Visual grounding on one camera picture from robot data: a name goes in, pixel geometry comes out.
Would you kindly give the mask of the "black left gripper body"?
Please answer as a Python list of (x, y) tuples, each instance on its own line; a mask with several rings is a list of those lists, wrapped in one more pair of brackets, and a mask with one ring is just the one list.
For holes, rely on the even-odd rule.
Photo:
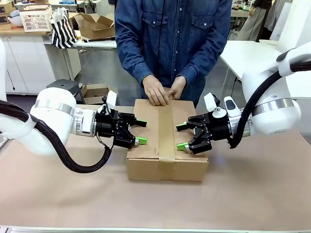
[(121, 139), (118, 137), (119, 130), (117, 129), (119, 116), (120, 112), (117, 110), (111, 110), (111, 113), (107, 115), (105, 113), (96, 112), (95, 136), (98, 141), (101, 141), (100, 137), (114, 137), (113, 143), (121, 142)]

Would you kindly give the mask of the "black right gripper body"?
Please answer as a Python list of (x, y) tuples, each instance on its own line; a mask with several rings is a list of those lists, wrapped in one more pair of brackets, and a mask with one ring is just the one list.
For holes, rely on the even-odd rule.
[(230, 124), (226, 110), (221, 110), (221, 113), (217, 113), (216, 117), (213, 116), (213, 113), (208, 113), (208, 131), (211, 134), (212, 140), (218, 141), (223, 139), (229, 139)]

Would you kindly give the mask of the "person's right hand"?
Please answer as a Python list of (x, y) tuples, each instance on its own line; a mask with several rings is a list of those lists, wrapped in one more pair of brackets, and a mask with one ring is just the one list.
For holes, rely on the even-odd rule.
[(143, 78), (142, 85), (152, 105), (165, 106), (170, 103), (167, 92), (154, 75), (148, 75)]

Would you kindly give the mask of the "person's left hand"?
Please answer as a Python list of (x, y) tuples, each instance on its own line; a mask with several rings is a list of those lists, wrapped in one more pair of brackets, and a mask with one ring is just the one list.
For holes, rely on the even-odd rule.
[(187, 84), (187, 80), (183, 76), (175, 78), (171, 88), (168, 91), (168, 97), (170, 100), (179, 100), (181, 94)]

